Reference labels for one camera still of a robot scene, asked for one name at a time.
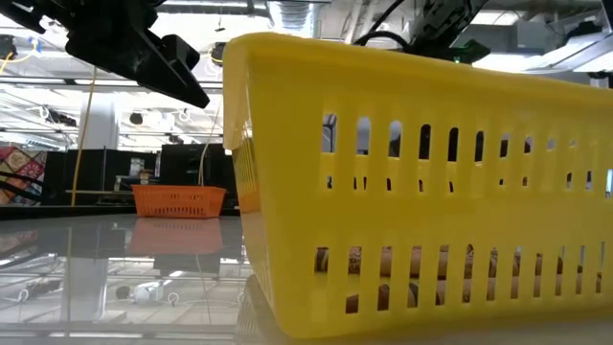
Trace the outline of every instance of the yellow cable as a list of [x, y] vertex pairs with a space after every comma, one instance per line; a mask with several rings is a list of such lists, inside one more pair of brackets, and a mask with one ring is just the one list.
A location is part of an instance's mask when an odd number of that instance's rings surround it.
[[5, 67], [7, 67], [7, 63], [9, 63], [9, 58], [12, 57], [12, 52], [10, 52], [7, 55], [7, 58], [4, 59], [4, 62], [2, 62], [2, 67], [0, 67], [0, 76], [2, 76], [2, 73], [4, 72]]
[[29, 54], [27, 54], [26, 56], [22, 57], [22, 58], [18, 58], [15, 60], [11, 60], [11, 61], [7, 61], [7, 63], [18, 63], [18, 62], [23, 62], [25, 60], [27, 60], [28, 58], [31, 58], [32, 55], [34, 55], [34, 53], [36, 52], [36, 41], [34, 40], [32, 42], [32, 50], [30, 51]]
[[87, 100], [87, 110], [85, 110], [85, 119], [83, 119], [83, 131], [81, 132], [81, 136], [79, 138], [79, 150], [77, 151], [77, 164], [75, 165], [75, 177], [73, 178], [73, 193], [72, 200], [70, 201], [70, 206], [75, 207], [75, 202], [77, 200], [77, 181], [79, 180], [79, 166], [80, 166], [80, 156], [83, 152], [83, 143], [85, 143], [85, 136], [87, 135], [87, 123], [89, 122], [89, 110], [92, 106], [92, 97], [94, 96], [94, 87], [96, 86], [96, 76], [98, 75], [98, 68], [94, 66], [94, 78], [92, 79], [92, 84], [89, 87], [89, 99]]

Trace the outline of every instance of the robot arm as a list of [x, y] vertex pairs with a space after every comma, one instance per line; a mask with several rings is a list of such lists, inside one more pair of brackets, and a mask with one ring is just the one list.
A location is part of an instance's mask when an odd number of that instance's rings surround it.
[[149, 28], [164, 0], [9, 0], [0, 12], [44, 34], [43, 15], [68, 30], [66, 52], [105, 71], [204, 108], [209, 98], [192, 74], [200, 54], [181, 37]]

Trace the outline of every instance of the table surface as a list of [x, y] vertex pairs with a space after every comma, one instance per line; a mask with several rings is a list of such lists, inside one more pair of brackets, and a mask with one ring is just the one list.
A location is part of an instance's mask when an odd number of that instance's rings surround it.
[[[3, 345], [613, 342], [613, 322], [604, 319], [420, 339], [401, 331], [291, 339], [279, 330], [261, 296], [240, 219], [233, 217], [0, 221], [0, 265]], [[56, 287], [40, 292], [53, 282]], [[127, 298], [121, 294], [126, 290]]]

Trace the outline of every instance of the ceiling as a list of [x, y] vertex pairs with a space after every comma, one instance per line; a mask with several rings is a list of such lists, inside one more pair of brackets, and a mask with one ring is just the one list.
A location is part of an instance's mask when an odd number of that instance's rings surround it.
[[[210, 51], [216, 42], [225, 42], [238, 35], [254, 32], [278, 32], [351, 43], [365, 34], [374, 18], [392, 2], [254, 1], [254, 11], [245, 14], [245, 1], [168, 0], [158, 9], [158, 19], [151, 30], [157, 35], [180, 35], [200, 53], [200, 62], [194, 67], [193, 73], [209, 94], [211, 103], [205, 109], [198, 109], [147, 91], [129, 80], [104, 71], [98, 74], [96, 92], [115, 95], [117, 111], [122, 114], [122, 133], [159, 133], [149, 136], [122, 135], [120, 147], [124, 150], [158, 150], [162, 144], [169, 142], [168, 135], [164, 135], [169, 131], [199, 133], [199, 136], [186, 135], [194, 142], [206, 142], [208, 133], [218, 134], [223, 131], [220, 125], [223, 123], [221, 68], [215, 66], [210, 59]], [[409, 38], [411, 25], [416, 16], [420, 15], [422, 6], [423, 0], [405, 1], [382, 24], [383, 29]], [[490, 1], [456, 44], [463, 44], [471, 38], [477, 39], [494, 53], [489, 57], [490, 60], [493, 61], [495, 56], [503, 56], [506, 60], [502, 65], [507, 68], [512, 66], [513, 72], [518, 71], [514, 69], [529, 67], [542, 69], [548, 65], [543, 65], [542, 60], [537, 61], [537, 58], [563, 45], [565, 34], [586, 18], [602, 20], [600, 1]], [[0, 123], [4, 128], [38, 131], [62, 129], [65, 133], [5, 132], [0, 133], [0, 145], [16, 143], [54, 150], [76, 146], [77, 129], [46, 121], [44, 107], [78, 121], [83, 95], [88, 91], [92, 79], [93, 66], [64, 52], [67, 38], [61, 26], [48, 19], [43, 19], [42, 25], [48, 28], [48, 32], [36, 34], [0, 15], [0, 35], [15, 36], [17, 57], [32, 55], [23, 62], [8, 64], [0, 76]], [[33, 51], [33, 39], [39, 43], [40, 52]], [[395, 43], [385, 39], [373, 40], [369, 45], [384, 49], [395, 48]], [[514, 63], [509, 63], [509, 56], [515, 57]], [[500, 62], [496, 64], [492, 61], [483, 61], [483, 67], [501, 69]], [[550, 69], [545, 72], [549, 72], [549, 75], [558, 71]], [[551, 74], [551, 77], [589, 82], [585, 74], [572, 73], [569, 69], [563, 72]], [[145, 121], [135, 126], [129, 121], [133, 112], [155, 114], [156, 119], [161, 113], [165, 118], [173, 117], [174, 121]]]

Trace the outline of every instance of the orange basket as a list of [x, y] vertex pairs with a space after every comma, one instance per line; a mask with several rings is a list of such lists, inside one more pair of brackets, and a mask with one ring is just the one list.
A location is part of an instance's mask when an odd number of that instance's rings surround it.
[[132, 185], [139, 217], [218, 217], [226, 190], [202, 186]]

